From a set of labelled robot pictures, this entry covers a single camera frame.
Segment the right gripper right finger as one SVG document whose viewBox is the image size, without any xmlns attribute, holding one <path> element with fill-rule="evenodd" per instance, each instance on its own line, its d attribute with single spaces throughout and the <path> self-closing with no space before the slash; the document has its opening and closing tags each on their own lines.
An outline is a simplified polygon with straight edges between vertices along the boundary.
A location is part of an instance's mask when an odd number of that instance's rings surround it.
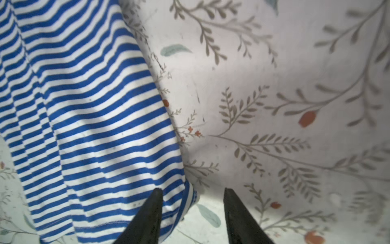
<svg viewBox="0 0 390 244">
<path fill-rule="evenodd" d="M 274 244 L 233 189 L 224 190 L 223 203 L 229 244 Z"/>
</svg>

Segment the blue white striped tank top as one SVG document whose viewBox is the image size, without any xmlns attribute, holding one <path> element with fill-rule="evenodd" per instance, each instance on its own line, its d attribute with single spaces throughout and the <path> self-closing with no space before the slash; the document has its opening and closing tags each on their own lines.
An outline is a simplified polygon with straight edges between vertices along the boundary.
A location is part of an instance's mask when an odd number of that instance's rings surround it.
<svg viewBox="0 0 390 244">
<path fill-rule="evenodd" d="M 162 242 L 196 201 L 118 1 L 1 1 L 1 137 L 43 244 L 113 243 L 156 188 Z"/>
</svg>

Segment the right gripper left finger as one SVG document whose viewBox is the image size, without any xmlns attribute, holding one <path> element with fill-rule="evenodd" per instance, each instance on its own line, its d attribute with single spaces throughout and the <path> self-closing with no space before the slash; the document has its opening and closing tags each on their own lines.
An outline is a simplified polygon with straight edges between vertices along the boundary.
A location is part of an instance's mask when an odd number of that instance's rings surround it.
<svg viewBox="0 0 390 244">
<path fill-rule="evenodd" d="M 157 244 L 162 205 L 163 191 L 156 188 L 114 244 Z"/>
</svg>

